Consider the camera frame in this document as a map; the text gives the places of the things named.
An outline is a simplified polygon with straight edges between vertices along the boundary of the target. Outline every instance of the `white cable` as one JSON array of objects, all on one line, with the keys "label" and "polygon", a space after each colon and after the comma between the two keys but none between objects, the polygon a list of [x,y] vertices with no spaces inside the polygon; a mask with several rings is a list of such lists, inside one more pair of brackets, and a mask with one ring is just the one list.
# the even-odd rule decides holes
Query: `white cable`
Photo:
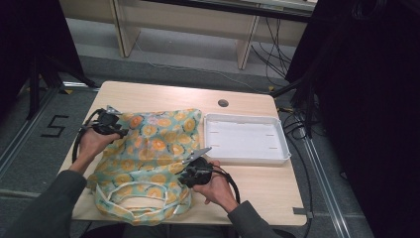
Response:
[{"label": "white cable", "polygon": [[[137,44],[137,42],[136,42],[136,46],[137,46],[137,48],[139,49],[139,51],[141,53],[145,54],[145,52],[140,48],[140,46]],[[175,66],[168,66],[168,65],[159,65],[159,64],[154,64],[154,63],[150,62],[149,59],[148,59],[147,54],[145,54],[145,58],[146,58],[146,61],[148,62],[148,64],[150,64],[153,67],[170,68],[170,69],[175,69],[175,70],[195,70],[195,71],[201,71],[201,72],[215,73],[215,74],[222,75],[222,76],[228,78],[231,81],[234,81],[236,83],[240,83],[242,85],[245,85],[245,86],[247,86],[248,88],[252,89],[255,92],[259,92],[259,93],[263,93],[263,94],[269,94],[269,92],[259,91],[259,90],[255,89],[255,88],[251,87],[247,83],[244,83],[244,82],[241,82],[241,81],[237,81],[236,79],[234,79],[232,77],[229,77],[229,76],[227,76],[227,75],[225,75],[225,74],[223,74],[223,73],[221,73],[219,71],[207,70],[207,69],[200,69],[200,68],[192,68],[192,67],[175,67]]]}]

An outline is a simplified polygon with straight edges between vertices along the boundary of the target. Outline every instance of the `wooden table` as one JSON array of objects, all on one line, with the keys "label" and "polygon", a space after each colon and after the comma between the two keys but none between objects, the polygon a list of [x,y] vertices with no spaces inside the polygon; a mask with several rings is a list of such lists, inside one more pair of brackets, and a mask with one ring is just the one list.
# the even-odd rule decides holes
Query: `wooden table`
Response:
[{"label": "wooden table", "polygon": [[[228,107],[218,104],[220,99],[229,102]],[[207,113],[239,114],[250,116],[272,116],[278,118],[272,97],[261,94],[196,89],[187,87],[160,86],[140,83],[107,81],[86,116],[98,108],[112,105],[121,112],[170,111],[186,108],[200,109]],[[203,140],[203,119],[199,124],[200,142]],[[71,164],[68,152],[61,171]],[[102,155],[98,155],[87,169],[91,175]],[[240,190],[242,201],[249,200],[260,216],[270,225],[304,225],[306,216],[294,214],[293,208],[302,208],[302,199],[297,187],[290,161],[279,167],[224,166]],[[89,189],[85,189],[73,210],[73,219],[112,220],[99,213]],[[184,224],[230,224],[226,212],[216,204],[204,204],[204,196],[193,192],[193,206],[167,223]]]}]

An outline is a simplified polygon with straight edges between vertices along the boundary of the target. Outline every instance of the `floral fabric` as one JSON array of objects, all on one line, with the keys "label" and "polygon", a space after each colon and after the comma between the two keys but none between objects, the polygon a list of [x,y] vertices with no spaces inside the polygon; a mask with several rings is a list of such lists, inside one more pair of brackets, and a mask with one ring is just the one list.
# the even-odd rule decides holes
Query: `floral fabric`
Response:
[{"label": "floral fabric", "polygon": [[[197,126],[201,111],[125,113],[119,124],[129,133],[109,145],[89,176],[95,204],[103,214],[132,225],[157,225],[191,206],[190,189],[178,181],[182,161],[200,149]],[[124,203],[134,197],[163,206]]]}]

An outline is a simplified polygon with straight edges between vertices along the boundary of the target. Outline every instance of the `person's left hand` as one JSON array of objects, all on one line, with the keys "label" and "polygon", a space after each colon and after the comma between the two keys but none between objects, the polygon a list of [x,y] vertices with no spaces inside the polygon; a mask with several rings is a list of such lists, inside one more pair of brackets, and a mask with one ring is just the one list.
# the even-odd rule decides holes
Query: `person's left hand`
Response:
[{"label": "person's left hand", "polygon": [[79,154],[69,170],[84,174],[87,167],[95,157],[101,153],[108,144],[120,139],[120,135],[101,135],[89,128],[81,137],[79,144]]}]

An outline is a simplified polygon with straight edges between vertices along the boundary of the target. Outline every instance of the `person's right hand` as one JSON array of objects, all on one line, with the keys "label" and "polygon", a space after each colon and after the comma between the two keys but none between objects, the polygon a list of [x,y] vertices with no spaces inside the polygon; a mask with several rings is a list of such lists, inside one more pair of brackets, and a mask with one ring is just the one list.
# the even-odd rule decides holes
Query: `person's right hand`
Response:
[{"label": "person's right hand", "polygon": [[[212,161],[210,164],[220,166],[219,161]],[[200,192],[206,197],[205,204],[214,202],[225,209],[226,212],[231,212],[238,206],[231,187],[229,186],[226,178],[217,173],[213,173],[210,181],[204,185],[195,185],[194,191]]]}]

